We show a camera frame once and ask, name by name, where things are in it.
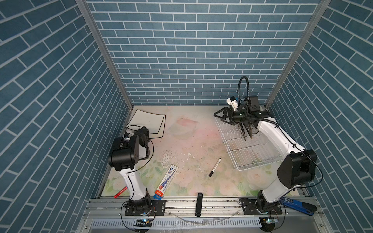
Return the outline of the left green circuit board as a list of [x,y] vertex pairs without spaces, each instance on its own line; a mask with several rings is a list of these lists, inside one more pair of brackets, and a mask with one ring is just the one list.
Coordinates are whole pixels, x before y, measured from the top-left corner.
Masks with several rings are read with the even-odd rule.
[[153,220],[152,219],[137,219],[134,228],[140,228],[140,227],[152,227]]

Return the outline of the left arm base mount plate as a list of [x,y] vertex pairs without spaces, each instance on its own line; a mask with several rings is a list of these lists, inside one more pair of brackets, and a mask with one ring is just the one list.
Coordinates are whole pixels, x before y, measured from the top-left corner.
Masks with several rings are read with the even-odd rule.
[[126,216],[163,216],[165,213],[165,200],[136,200],[130,201],[125,209]]

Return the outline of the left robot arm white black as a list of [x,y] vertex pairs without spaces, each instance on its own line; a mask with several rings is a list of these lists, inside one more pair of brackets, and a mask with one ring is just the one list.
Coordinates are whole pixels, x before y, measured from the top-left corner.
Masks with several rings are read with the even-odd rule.
[[134,130],[129,138],[117,137],[111,147],[108,157],[110,167],[118,171],[124,178],[126,187],[130,192],[127,209],[132,212],[145,212],[151,209],[150,194],[141,181],[139,168],[140,160],[149,160],[150,132],[145,126]]

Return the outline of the red marker pen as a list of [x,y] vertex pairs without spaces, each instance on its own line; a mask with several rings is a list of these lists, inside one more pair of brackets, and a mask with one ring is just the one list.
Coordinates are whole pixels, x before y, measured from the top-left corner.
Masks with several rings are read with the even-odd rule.
[[121,189],[115,196],[114,198],[117,199],[122,193],[124,193],[126,190],[128,189],[128,187],[124,187],[123,189]]

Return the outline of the black remote control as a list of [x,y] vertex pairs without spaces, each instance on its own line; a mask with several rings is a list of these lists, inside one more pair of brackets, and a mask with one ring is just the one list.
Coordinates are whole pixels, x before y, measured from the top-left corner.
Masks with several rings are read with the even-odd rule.
[[195,208],[195,216],[200,217],[202,214],[202,205],[203,205],[203,193],[198,193],[197,202]]

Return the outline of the green circuit board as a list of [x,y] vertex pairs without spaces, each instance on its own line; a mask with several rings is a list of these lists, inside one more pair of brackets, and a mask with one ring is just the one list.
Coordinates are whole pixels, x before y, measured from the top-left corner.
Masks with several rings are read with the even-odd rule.
[[275,228],[275,224],[278,223],[278,219],[273,217],[261,217],[260,223],[262,228]]
[[137,219],[134,228],[140,228],[140,227],[152,227],[153,220],[152,219]]

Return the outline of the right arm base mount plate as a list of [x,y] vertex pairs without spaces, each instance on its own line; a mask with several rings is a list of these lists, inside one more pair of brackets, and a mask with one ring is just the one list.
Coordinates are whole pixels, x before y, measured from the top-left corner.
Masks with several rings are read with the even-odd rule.
[[263,199],[240,198],[239,204],[245,215],[283,214],[280,203],[268,203]]

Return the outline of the square plate dark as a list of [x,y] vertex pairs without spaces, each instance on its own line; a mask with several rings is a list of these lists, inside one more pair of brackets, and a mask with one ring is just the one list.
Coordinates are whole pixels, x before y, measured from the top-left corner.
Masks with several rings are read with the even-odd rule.
[[241,129],[242,137],[243,137],[244,141],[246,141],[244,126],[241,122],[239,123],[239,126],[240,126],[240,129]]
[[253,138],[252,125],[250,123],[246,123],[245,126],[246,126],[249,137],[252,139]]

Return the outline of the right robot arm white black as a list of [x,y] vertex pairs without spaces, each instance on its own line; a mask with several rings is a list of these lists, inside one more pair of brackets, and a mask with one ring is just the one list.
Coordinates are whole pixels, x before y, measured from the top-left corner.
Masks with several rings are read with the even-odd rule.
[[218,129],[234,168],[243,171],[279,162],[275,180],[260,190],[255,211],[267,214],[285,201],[285,196],[315,178],[317,154],[292,139],[274,116],[259,105],[258,97],[247,95],[226,100],[227,106],[216,111]]

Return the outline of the aluminium rail frame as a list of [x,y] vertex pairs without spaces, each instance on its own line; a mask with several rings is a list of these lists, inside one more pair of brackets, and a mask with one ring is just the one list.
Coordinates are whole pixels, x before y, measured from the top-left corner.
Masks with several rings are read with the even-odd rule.
[[[163,216],[126,216],[123,207],[124,198],[101,198],[92,199],[80,221],[78,233],[263,233],[269,230],[271,233],[331,233],[325,212],[321,209],[317,200],[313,197],[295,196],[292,199],[309,203],[318,208],[314,215],[309,216],[282,205],[283,214],[275,215],[245,215],[239,204],[241,197],[203,197],[202,214],[195,216],[197,198],[195,197],[170,197],[166,201]],[[176,217],[182,220],[187,218],[233,218],[233,217],[273,217],[278,219],[275,228],[202,228],[202,229],[179,229],[179,230],[145,230],[137,228],[129,229],[91,229],[91,223],[97,219],[152,219],[161,217]]]

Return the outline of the blue black crimping tool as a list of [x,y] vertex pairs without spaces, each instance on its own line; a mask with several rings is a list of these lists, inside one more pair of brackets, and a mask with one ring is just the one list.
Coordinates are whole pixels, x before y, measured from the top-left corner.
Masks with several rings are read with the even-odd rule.
[[303,214],[306,214],[306,215],[309,215],[309,216],[314,215],[314,213],[317,212],[317,210],[318,210],[318,208],[316,206],[312,205],[312,204],[297,201],[297,200],[294,200],[294,199],[289,199],[289,198],[286,198],[286,197],[283,197],[281,199],[281,203],[286,207],[289,207],[293,210],[296,210],[300,213],[303,213]]

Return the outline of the right green circuit board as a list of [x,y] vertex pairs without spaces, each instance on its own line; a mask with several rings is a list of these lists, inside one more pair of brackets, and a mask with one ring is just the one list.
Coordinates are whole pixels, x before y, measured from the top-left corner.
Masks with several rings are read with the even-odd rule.
[[262,228],[275,228],[275,224],[278,223],[278,219],[273,217],[261,217],[260,223]]

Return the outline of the black white marker pen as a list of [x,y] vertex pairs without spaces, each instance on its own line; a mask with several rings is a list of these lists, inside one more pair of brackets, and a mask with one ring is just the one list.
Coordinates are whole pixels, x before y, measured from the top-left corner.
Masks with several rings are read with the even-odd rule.
[[214,165],[213,169],[211,170],[211,172],[210,172],[209,175],[208,175],[209,177],[212,177],[212,175],[214,174],[215,170],[216,170],[217,167],[219,166],[220,162],[221,162],[221,158],[219,158],[219,159],[217,160],[216,164]]

